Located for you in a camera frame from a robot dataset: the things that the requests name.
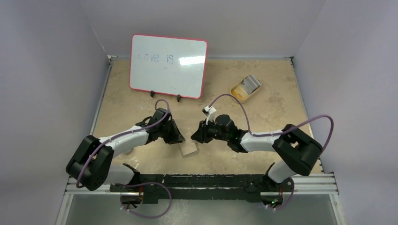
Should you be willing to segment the beige card holder wallet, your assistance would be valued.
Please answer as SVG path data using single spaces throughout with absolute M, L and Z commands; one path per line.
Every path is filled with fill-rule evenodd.
M 188 157 L 198 153 L 197 145 L 194 141 L 188 140 L 179 144 L 179 148 L 183 157 Z

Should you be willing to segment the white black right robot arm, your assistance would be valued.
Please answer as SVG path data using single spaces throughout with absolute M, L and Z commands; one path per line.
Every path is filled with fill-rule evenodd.
M 308 176 L 323 152 L 315 139 L 292 124 L 275 133 L 250 134 L 248 130 L 239 129 L 226 114 L 217 116 L 214 121 L 200 121 L 191 139 L 198 143 L 209 143 L 213 139 L 225 141 L 237 153 L 276 152 L 281 161 L 272 164 L 263 179 L 265 188 L 270 191 L 293 175 Z

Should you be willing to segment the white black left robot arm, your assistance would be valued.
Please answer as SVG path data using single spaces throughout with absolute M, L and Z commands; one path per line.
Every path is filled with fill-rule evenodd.
M 68 162 L 66 173 L 76 179 L 77 188 L 96 190 L 108 179 L 114 157 L 159 138 L 169 145 L 185 141 L 171 112 L 164 108 L 157 108 L 152 116 L 113 136 L 84 137 Z

